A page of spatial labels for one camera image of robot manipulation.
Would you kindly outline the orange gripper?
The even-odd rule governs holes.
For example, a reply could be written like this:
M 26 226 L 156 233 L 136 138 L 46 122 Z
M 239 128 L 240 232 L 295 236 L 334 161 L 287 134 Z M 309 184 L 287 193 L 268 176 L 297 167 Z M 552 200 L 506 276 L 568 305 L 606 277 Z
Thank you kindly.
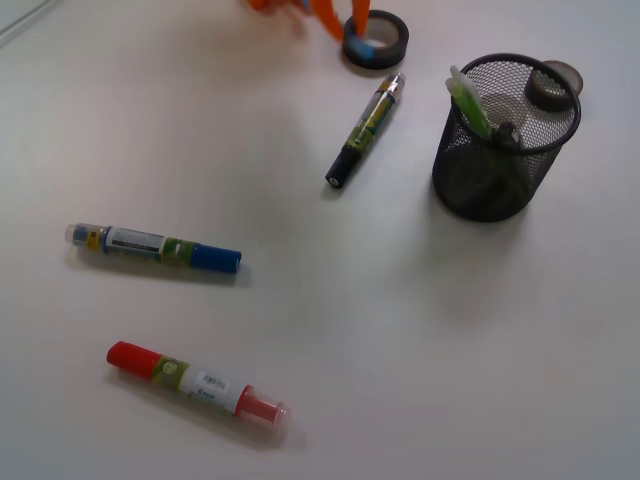
M 247 0 L 248 5 L 259 12 L 267 12 L 275 8 L 294 6 L 305 10 L 305 2 L 300 0 Z M 366 33 L 370 12 L 370 0 L 352 1 L 352 19 L 355 32 L 359 37 Z M 343 22 L 338 17 L 332 0 L 310 0 L 310 9 L 323 25 L 325 30 L 337 41 L 344 38 Z

